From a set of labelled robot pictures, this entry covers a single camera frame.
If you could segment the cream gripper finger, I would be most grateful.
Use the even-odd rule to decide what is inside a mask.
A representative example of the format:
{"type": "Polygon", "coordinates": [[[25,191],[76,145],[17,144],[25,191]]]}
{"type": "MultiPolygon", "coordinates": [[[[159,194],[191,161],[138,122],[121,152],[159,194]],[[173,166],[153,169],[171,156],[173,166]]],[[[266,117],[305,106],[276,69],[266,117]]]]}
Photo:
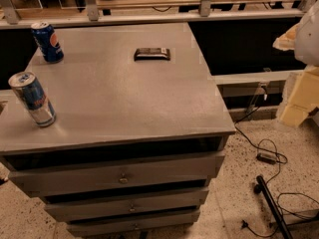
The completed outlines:
{"type": "Polygon", "coordinates": [[[295,24],[280,37],[276,38],[272,47],[281,51],[293,50],[295,48],[295,38],[298,26],[299,24],[295,24]]]}
{"type": "Polygon", "coordinates": [[[319,76],[309,72],[292,73],[286,80],[278,120],[299,127],[319,108],[319,76]]]}

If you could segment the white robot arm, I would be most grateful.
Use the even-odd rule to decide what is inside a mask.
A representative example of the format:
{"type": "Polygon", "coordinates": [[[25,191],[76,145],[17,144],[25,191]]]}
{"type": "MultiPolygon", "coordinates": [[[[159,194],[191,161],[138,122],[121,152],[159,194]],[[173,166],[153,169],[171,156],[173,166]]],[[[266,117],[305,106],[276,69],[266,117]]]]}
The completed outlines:
{"type": "Polygon", "coordinates": [[[287,78],[276,114],[281,123],[298,127],[319,109],[319,1],[273,47],[293,50],[295,59],[306,65],[301,73],[287,78]]]}

